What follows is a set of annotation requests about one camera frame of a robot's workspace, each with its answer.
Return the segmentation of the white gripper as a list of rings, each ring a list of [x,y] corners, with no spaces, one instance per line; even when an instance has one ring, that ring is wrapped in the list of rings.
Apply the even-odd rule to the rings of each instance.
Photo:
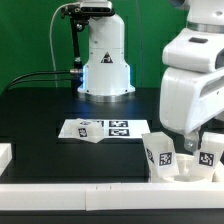
[[[199,132],[194,130],[224,112],[224,34],[185,28],[164,48],[162,61],[167,69],[160,121],[185,135],[184,148],[194,153],[199,147]]]

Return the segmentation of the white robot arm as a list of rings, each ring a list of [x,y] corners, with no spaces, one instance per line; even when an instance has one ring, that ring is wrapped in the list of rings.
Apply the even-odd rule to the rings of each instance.
[[[168,0],[188,11],[186,27],[167,44],[162,62],[167,66],[160,93],[162,125],[185,138],[194,152],[200,127],[224,113],[224,0]],[[78,11],[89,18],[89,60],[79,91],[95,99],[130,93],[124,24],[108,0],[78,0]]]

